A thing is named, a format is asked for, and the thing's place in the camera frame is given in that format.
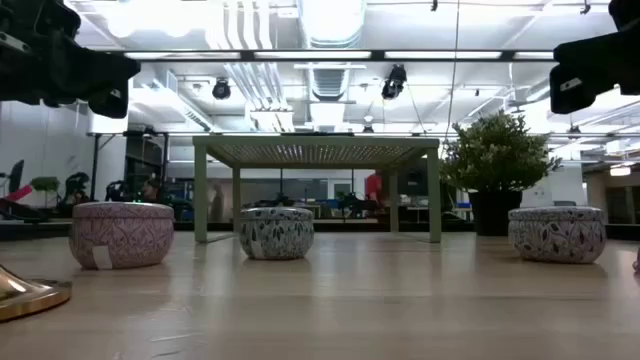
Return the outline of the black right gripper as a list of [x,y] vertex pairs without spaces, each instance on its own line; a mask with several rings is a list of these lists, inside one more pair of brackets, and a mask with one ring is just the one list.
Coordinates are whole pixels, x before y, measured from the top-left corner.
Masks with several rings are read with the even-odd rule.
[[[640,28],[562,43],[553,50],[553,58],[567,64],[640,64]],[[567,115],[590,107],[615,86],[621,95],[640,95],[640,69],[556,65],[549,85],[551,111]]]

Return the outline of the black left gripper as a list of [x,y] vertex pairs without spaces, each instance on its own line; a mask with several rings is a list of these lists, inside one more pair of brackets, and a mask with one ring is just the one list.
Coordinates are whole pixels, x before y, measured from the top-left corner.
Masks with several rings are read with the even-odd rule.
[[128,79],[141,65],[79,45],[80,27],[64,0],[0,0],[0,102],[58,108],[81,100],[95,114],[124,118]]

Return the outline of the pink patterned candle tin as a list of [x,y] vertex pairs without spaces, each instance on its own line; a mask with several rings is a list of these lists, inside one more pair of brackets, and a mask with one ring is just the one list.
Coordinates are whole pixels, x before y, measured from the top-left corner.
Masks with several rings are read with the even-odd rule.
[[72,210],[69,247],[85,269],[157,265],[174,239],[174,210],[136,202],[91,202]]

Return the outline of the tall gold candlestick holder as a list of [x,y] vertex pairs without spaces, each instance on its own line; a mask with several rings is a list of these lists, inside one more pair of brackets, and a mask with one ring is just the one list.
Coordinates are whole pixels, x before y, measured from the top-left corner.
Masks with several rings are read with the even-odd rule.
[[0,265],[0,323],[51,310],[71,296],[69,281],[23,279]]

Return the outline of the person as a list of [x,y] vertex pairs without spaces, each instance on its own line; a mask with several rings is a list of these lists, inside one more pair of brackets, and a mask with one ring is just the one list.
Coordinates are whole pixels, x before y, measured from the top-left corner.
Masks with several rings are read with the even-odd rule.
[[147,203],[158,203],[160,197],[161,183],[155,178],[146,180],[141,190],[141,200]]
[[371,208],[379,209],[383,203],[383,178],[380,170],[365,179],[365,200]]

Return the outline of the small background green plant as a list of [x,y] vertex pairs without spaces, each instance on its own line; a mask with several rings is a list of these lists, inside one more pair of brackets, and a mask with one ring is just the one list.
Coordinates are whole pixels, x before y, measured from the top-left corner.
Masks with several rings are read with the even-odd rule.
[[42,196],[43,205],[47,207],[50,200],[57,198],[60,182],[55,176],[39,176],[33,178],[30,185],[34,191]]

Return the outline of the potted green plant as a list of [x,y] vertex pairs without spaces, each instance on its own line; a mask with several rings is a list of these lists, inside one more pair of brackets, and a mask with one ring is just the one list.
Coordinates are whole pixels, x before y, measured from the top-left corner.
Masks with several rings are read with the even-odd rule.
[[530,134],[525,117],[502,110],[464,128],[454,124],[455,141],[444,142],[441,176],[469,194],[476,234],[505,236],[508,214],[523,192],[560,167],[547,134]]

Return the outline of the pale green perforated metal shelf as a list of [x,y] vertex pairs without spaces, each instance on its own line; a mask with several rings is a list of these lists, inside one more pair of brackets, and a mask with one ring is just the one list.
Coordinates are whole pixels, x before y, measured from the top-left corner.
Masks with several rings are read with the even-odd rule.
[[294,134],[260,133],[209,134],[194,136],[194,236],[207,244],[208,202],[207,166],[213,158],[232,170],[234,205],[233,228],[240,228],[240,182],[243,169],[329,169],[375,170],[389,172],[390,221],[392,232],[399,232],[398,171],[401,167],[424,157],[427,160],[429,243],[442,239],[441,194],[436,138],[385,137],[369,134]]

